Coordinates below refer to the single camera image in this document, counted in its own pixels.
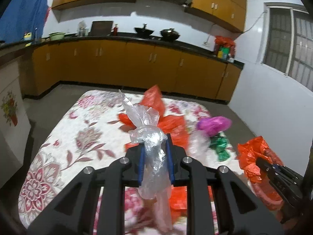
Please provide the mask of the clear plastic bag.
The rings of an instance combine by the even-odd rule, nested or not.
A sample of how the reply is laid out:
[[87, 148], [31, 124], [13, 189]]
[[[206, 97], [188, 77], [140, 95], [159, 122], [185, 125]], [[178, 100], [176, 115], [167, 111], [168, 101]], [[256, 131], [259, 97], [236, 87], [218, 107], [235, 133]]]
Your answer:
[[187, 153], [190, 157], [203, 161], [210, 148], [211, 139], [202, 130], [195, 130], [189, 136]]
[[171, 184], [165, 152], [168, 138], [157, 127], [160, 114], [152, 107], [132, 104], [121, 91], [119, 95], [127, 116], [136, 127], [129, 132], [131, 142], [144, 144], [144, 173], [139, 195], [144, 200], [156, 200], [152, 205], [155, 224], [160, 231], [167, 233], [172, 230], [169, 206]]

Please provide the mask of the large red plastic bag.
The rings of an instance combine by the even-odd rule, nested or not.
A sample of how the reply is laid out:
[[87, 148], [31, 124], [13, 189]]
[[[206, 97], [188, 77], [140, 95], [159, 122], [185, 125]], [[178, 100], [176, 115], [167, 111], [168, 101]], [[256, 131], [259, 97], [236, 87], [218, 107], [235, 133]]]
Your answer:
[[119, 120], [131, 127], [139, 128], [143, 125], [152, 125], [161, 129], [164, 134], [170, 134], [172, 143], [187, 149], [189, 135], [183, 116], [165, 115], [165, 103], [162, 99], [161, 90], [157, 85], [145, 91], [140, 103], [134, 105], [124, 93], [119, 95], [125, 113], [119, 114]]

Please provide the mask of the lower wooden kitchen cabinets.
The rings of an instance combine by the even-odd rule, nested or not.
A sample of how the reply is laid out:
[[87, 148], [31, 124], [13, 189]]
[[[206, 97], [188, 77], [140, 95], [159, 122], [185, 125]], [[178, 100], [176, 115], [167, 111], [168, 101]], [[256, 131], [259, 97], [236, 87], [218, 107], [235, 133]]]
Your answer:
[[38, 97], [61, 82], [146, 90], [229, 102], [244, 64], [179, 43], [132, 38], [49, 41], [19, 64], [22, 94]]

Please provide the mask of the green plastic bag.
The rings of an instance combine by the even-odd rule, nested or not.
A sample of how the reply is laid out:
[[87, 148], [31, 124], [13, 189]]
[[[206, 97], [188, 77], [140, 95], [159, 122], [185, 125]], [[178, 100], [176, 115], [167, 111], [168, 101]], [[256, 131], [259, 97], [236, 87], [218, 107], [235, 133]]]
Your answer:
[[228, 140], [220, 134], [210, 138], [210, 148], [213, 149], [218, 155], [218, 161], [223, 162], [230, 158], [229, 153], [226, 151]]

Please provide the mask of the floral table cloth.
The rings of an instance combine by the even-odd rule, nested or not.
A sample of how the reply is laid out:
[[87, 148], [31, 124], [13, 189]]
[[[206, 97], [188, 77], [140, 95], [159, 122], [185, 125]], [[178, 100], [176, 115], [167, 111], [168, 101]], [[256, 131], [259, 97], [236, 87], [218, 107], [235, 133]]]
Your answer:
[[[165, 116], [183, 116], [186, 133], [190, 136], [200, 118], [209, 118], [209, 111], [196, 102], [162, 98]], [[18, 199], [18, 213], [21, 223], [28, 228], [42, 210], [65, 188], [85, 167], [95, 169], [108, 167], [124, 156], [125, 144], [130, 143], [128, 127], [119, 114], [125, 114], [118, 92], [91, 90], [84, 93], [52, 130], [34, 157]], [[204, 164], [211, 168], [228, 166], [240, 179], [246, 182], [244, 171], [239, 167], [237, 154], [227, 143], [230, 155], [224, 162], [218, 162], [218, 154], [208, 148]], [[126, 233], [160, 234], [152, 225], [152, 218], [144, 209], [137, 189], [126, 187]], [[145, 220], [135, 215], [143, 211]]]

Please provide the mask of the magenta plastic bag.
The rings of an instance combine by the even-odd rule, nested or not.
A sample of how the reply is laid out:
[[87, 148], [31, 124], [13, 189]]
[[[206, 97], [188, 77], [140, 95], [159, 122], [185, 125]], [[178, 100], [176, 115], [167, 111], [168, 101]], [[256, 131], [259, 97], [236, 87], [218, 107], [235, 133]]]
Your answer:
[[203, 131], [208, 137], [216, 136], [218, 133], [228, 130], [232, 125], [232, 120], [223, 116], [202, 118], [197, 123], [196, 128]]

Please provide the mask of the white cabinet with flower sticker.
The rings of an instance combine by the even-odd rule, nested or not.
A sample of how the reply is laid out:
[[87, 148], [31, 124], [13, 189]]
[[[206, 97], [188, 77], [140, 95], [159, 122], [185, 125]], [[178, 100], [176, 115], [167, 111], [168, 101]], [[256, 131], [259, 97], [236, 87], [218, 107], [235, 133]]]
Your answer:
[[22, 100], [19, 75], [17, 59], [1, 66], [1, 186], [23, 166], [31, 129]]

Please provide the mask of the barred window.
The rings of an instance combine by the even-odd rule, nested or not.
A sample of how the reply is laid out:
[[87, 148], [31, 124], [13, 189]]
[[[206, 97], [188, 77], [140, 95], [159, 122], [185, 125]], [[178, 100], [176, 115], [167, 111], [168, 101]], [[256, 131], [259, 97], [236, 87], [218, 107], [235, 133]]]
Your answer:
[[295, 7], [270, 6], [263, 64], [312, 91], [312, 17]]

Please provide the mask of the red bag on counter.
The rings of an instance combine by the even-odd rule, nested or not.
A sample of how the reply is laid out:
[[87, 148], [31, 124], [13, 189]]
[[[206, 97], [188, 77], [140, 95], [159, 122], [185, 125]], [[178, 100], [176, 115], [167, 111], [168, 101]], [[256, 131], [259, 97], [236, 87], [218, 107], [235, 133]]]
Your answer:
[[215, 37], [215, 46], [213, 54], [222, 60], [233, 62], [235, 60], [236, 44], [235, 42], [223, 36]]

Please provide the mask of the green bowl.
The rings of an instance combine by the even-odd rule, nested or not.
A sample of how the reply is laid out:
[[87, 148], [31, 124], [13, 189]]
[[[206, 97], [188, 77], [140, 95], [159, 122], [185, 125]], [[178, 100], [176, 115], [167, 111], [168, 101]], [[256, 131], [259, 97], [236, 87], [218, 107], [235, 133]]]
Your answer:
[[65, 32], [54, 32], [49, 34], [50, 41], [61, 40], [65, 37]]

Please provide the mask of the dark cutting board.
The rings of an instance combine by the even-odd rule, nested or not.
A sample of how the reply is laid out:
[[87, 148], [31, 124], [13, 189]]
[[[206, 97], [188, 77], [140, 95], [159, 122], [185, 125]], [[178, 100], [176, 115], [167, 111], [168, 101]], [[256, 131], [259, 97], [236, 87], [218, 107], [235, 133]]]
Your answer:
[[93, 21], [89, 36], [109, 36], [112, 32], [113, 21]]

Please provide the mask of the black lidded pot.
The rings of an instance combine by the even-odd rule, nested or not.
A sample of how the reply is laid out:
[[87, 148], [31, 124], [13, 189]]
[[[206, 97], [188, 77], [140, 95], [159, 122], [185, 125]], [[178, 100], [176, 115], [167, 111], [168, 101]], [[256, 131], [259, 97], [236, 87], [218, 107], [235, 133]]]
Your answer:
[[180, 34], [174, 28], [162, 29], [160, 34], [165, 41], [175, 41], [180, 37]]

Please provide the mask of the blue hanging cloth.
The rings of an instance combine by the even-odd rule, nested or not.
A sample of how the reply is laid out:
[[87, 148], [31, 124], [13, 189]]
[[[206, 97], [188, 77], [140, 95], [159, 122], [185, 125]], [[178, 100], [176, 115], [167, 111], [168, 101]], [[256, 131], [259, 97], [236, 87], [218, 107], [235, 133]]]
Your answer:
[[48, 8], [48, 0], [11, 0], [1, 16], [1, 40], [19, 42], [29, 32], [41, 37]]

